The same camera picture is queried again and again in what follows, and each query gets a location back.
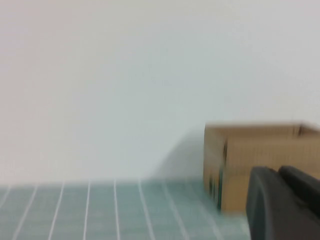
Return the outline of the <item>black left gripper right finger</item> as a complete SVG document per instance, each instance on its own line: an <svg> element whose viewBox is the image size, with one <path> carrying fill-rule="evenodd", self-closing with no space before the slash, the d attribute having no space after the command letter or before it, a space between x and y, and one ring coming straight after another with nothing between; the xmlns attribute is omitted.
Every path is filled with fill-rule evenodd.
<svg viewBox="0 0 320 240"><path fill-rule="evenodd" d="M293 166L281 166L278 173L293 193L319 217L320 180Z"/></svg>

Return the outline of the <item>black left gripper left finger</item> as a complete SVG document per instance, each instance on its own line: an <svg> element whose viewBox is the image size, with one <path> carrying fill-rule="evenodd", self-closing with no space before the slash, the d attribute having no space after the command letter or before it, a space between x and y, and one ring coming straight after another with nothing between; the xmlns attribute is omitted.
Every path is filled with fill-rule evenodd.
<svg viewBox="0 0 320 240"><path fill-rule="evenodd" d="M252 168L246 215L253 240L320 238L320 216L293 193L278 170L262 166Z"/></svg>

